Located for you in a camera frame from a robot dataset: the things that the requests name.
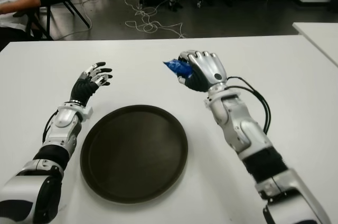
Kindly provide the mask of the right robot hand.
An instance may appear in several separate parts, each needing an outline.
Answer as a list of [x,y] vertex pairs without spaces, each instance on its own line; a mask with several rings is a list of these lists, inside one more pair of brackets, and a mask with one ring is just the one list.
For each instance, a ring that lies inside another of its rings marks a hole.
[[191,90],[208,92],[211,87],[227,82],[226,71],[215,53],[188,50],[181,52],[179,59],[191,66],[192,74],[177,79]]

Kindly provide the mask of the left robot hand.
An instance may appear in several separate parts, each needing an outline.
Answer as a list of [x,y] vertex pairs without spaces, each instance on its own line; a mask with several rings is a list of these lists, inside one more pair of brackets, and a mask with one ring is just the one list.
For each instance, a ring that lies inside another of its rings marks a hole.
[[105,62],[97,62],[84,70],[71,90],[69,101],[80,103],[85,107],[90,97],[100,87],[110,85],[112,69],[105,68],[105,65]]

